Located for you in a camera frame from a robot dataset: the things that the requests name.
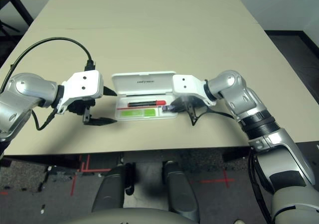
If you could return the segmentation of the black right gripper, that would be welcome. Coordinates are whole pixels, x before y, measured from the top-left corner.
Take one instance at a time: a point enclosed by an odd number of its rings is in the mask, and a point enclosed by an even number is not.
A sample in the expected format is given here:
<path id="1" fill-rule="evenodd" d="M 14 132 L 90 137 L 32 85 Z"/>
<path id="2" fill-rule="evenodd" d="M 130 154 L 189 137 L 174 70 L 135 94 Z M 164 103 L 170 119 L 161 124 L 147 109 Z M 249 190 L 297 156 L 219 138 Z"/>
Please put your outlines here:
<path id="1" fill-rule="evenodd" d="M 195 126 L 201 116 L 206 114 L 206 104 L 195 96 L 178 97 L 173 105 L 166 106 L 167 112 L 178 113 L 186 111 L 192 126 Z"/>

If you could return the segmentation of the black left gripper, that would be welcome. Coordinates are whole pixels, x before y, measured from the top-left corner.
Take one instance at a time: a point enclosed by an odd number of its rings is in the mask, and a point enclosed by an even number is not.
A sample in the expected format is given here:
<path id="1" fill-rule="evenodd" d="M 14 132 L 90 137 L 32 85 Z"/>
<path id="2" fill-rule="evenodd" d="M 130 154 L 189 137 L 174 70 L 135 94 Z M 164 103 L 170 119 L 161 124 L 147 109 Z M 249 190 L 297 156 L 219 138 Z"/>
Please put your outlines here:
<path id="1" fill-rule="evenodd" d="M 108 87 L 103 87 L 103 95 L 104 96 L 117 96 L 117 93 Z M 100 118 L 91 118 L 90 108 L 95 106 L 96 102 L 95 99 L 92 100 L 76 100 L 72 102 L 68 107 L 67 110 L 69 112 L 75 113 L 77 115 L 83 116 L 83 123 L 85 125 L 92 125 L 92 126 L 103 126 L 108 124 L 116 123 L 117 121 L 111 118 L 100 117 Z"/>

